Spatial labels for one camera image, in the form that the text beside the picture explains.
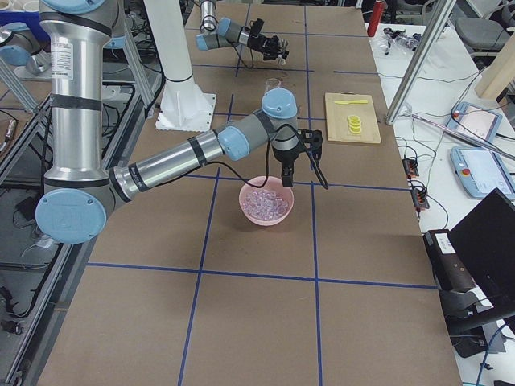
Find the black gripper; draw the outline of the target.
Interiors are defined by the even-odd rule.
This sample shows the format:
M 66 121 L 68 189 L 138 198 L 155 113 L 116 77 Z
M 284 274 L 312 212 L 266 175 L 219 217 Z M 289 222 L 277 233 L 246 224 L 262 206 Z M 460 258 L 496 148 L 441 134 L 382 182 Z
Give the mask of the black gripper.
M 284 187 L 293 187 L 294 164 L 299 156 L 299 140 L 273 140 L 272 148 L 275 159 L 281 163 L 281 180 Z
M 282 49 L 286 49 L 288 41 L 279 39 L 277 35 L 266 37 L 263 34 L 251 35 L 248 38 L 248 48 L 262 54 L 264 61 L 277 60 L 279 65 L 285 65 L 287 53 L 282 54 Z

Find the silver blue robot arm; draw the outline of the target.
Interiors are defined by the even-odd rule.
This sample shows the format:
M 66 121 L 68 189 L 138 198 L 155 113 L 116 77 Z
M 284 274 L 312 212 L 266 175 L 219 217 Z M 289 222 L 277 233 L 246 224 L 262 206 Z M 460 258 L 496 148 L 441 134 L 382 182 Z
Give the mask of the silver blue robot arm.
M 196 84 L 177 1 L 148 1 L 147 18 L 165 80 L 160 129 L 190 130 L 193 137 L 160 154 L 105 169 L 101 163 L 103 51 L 124 27 L 119 1 L 42 1 L 41 27 L 51 39 L 50 105 L 53 164 L 37 204 L 39 228 L 64 244 L 97 236 L 109 216 L 137 194 L 214 164 L 233 161 L 267 145 L 290 187 L 302 149 L 292 92 L 275 88 L 262 105 L 238 121 L 211 127 L 216 98 Z
M 277 35 L 262 33 L 265 22 L 261 18 L 253 20 L 249 26 L 241 25 L 230 18 L 216 17 L 216 1 L 200 1 L 200 33 L 196 36 L 196 46 L 200 51 L 211 51 L 231 47 L 247 47 L 252 55 L 258 52 L 264 61 L 277 61 L 285 64 L 289 55 L 288 42 Z

